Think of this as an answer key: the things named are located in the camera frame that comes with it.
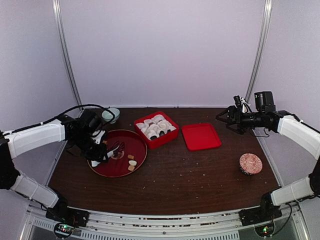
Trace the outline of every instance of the red tray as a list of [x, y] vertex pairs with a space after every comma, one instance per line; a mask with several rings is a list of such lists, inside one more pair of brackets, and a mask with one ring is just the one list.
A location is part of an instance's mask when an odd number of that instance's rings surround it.
[[200, 123], [185, 125], [181, 128], [187, 148], [190, 151], [218, 148], [220, 138], [212, 124]]
[[[87, 161], [90, 168], [96, 173], [108, 178], [119, 178], [135, 172], [145, 161], [147, 157], [147, 145], [145, 141], [134, 131], [129, 130], [113, 130], [109, 131], [106, 138], [108, 146], [112, 146], [115, 142], [124, 142], [124, 155], [120, 159], [110, 158], [107, 163], [100, 163], [96, 167], [91, 166], [91, 161]], [[133, 155], [137, 162], [133, 171], [128, 170], [128, 155]]]
[[[158, 114], [161, 114], [162, 116], [164, 116], [165, 120], [171, 123], [172, 126], [176, 128], [176, 130], [169, 132], [161, 137], [158, 137], [155, 140], [149, 140], [147, 136], [137, 127], [137, 124], [143, 123], [144, 120], [146, 119], [152, 119], [155, 115], [158, 115]], [[144, 139], [144, 141], [146, 142], [146, 144], [150, 149], [156, 149], [157, 147], [160, 147], [161, 145], [166, 144], [167, 142], [170, 142], [173, 139], [176, 139], [179, 134], [179, 126], [170, 117], [168, 117], [163, 111], [157, 111], [153, 114], [150, 114], [148, 116], [145, 116], [143, 118], [140, 118], [134, 121], [134, 129], [135, 129], [135, 132]]]

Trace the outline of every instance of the round red tray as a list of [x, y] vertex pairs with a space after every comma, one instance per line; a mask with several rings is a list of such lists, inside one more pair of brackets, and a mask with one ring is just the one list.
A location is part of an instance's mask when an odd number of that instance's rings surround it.
[[[115, 142], [124, 142], [124, 155], [120, 159], [109, 158], [107, 163], [100, 163], [96, 167], [92, 167], [91, 161], [88, 160], [90, 168], [101, 176], [107, 178], [119, 178], [135, 172], [145, 161], [147, 157], [147, 144], [141, 136], [129, 130], [113, 130], [109, 131], [106, 138], [108, 146], [112, 146]], [[128, 155], [133, 155], [137, 162], [133, 171], [128, 170]]]

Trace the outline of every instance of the red box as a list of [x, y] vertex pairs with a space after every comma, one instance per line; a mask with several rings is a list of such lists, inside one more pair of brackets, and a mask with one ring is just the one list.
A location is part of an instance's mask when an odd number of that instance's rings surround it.
[[[164, 116], [165, 120], [167, 120], [169, 123], [171, 123], [172, 126], [174, 126], [176, 128], [176, 130], [173, 130], [173, 131], [171, 131], [161, 137], [158, 137], [155, 140], [149, 140], [147, 138], [147, 136], [137, 127], [137, 124], [143, 123], [144, 120], [146, 120], [146, 119], [152, 119], [155, 115], [158, 115], [158, 114], [161, 114], [162, 116]], [[139, 134], [144, 139], [144, 141], [146, 142], [146, 144], [148, 145], [148, 147], [150, 149], [156, 149], [157, 147], [160, 147], [163, 144], [170, 142], [173, 139], [176, 139], [179, 134], [179, 126], [174, 121], [172, 121], [172, 119], [170, 117], [168, 117], [163, 111], [157, 111], [153, 114], [150, 114], [148, 116], [145, 116], [143, 118], [140, 118], [140, 119], [134, 121], [134, 129], [135, 129], [135, 132], [137, 134]]]

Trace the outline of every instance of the black cable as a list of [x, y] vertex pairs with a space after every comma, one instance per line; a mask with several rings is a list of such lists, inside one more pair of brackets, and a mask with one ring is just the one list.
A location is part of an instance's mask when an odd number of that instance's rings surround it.
[[302, 121], [301, 123], [302, 123], [303, 125], [307, 126], [308, 128], [312, 129], [313, 131], [317, 132], [318, 134], [320, 134], [320, 131], [319, 131], [319, 130], [313, 128], [312, 126], [310, 126], [310, 125], [308, 125], [308, 124], [306, 124], [306, 123], [304, 123], [303, 121]]
[[297, 115], [295, 115], [294, 113], [293, 114], [291, 114], [291, 116], [293, 116], [294, 117], [294, 119], [295, 120], [297, 120], [298, 122], [300, 122], [301, 120], [300, 120], [300, 118], [297, 116]]
[[284, 227], [287, 225], [287, 223], [289, 222], [289, 220], [290, 220], [290, 218], [291, 218], [291, 215], [292, 215], [292, 206], [291, 206], [289, 203], [286, 203], [286, 205], [289, 205], [289, 207], [290, 207], [290, 214], [289, 214], [287, 220], [285, 221], [285, 223], [282, 225], [282, 227], [281, 227], [276, 233], [272, 234], [272, 237], [273, 237], [274, 235], [277, 235], [282, 229], [284, 229]]
[[43, 203], [38, 202], [38, 201], [34, 201], [34, 202], [40, 204], [41, 210], [43, 210], [43, 211], [48, 211], [50, 214], [52, 214], [53, 216], [55, 216], [59, 221], [61, 221], [61, 222], [63, 222], [63, 223], [66, 221], [64, 218], [61, 218], [61, 217], [57, 216], [54, 212], [52, 212], [52, 211], [51, 211], [48, 207], [46, 207]]
[[249, 133], [251, 134], [251, 136], [254, 136], [254, 137], [256, 137], [256, 138], [268, 138], [268, 137], [270, 137], [270, 135], [266, 132], [266, 127], [263, 129], [263, 131], [264, 131], [264, 133], [265, 133], [265, 136], [258, 136], [258, 135], [254, 135], [251, 131], [249, 131]]
[[111, 123], [116, 117], [115, 114], [112, 111], [110, 111], [109, 109], [107, 109], [106, 107], [103, 107], [101, 105], [98, 105], [98, 104], [82, 104], [82, 105], [77, 105], [77, 106], [70, 107], [69, 109], [65, 110], [64, 112], [58, 114], [57, 116], [54, 116], [54, 117], [44, 121], [42, 124], [41, 123], [36, 123], [36, 124], [33, 124], [33, 125], [24, 126], [24, 127], [18, 128], [16, 130], [13, 130], [12, 132], [7, 132], [7, 133], [3, 134], [1, 137], [3, 138], [3, 137], [5, 137], [5, 136], [7, 136], [9, 134], [14, 134], [14, 133], [21, 132], [21, 131], [24, 131], [24, 130], [27, 130], [27, 129], [31, 129], [31, 128], [35, 128], [35, 127], [38, 127], [38, 126], [41, 126], [41, 125], [44, 125], [44, 124], [48, 124], [48, 123], [52, 122], [53, 120], [56, 120], [57, 118], [61, 117], [62, 115], [66, 114], [66, 113], [68, 113], [68, 112], [70, 112], [72, 110], [80, 109], [80, 108], [84, 108], [84, 107], [97, 107], [97, 108], [103, 109], [103, 110], [111, 113], [112, 119], [107, 121], [104, 124], [104, 126], [106, 124]]
[[252, 113], [252, 110], [248, 104], [247, 104], [247, 108], [249, 109], [250, 113]]

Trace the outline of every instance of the red rectangular lid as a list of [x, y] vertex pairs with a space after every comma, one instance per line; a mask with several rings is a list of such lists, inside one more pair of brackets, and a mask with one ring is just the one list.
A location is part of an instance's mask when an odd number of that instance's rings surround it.
[[185, 125], [181, 128], [187, 148], [190, 151], [218, 148], [220, 138], [212, 124], [200, 123]]

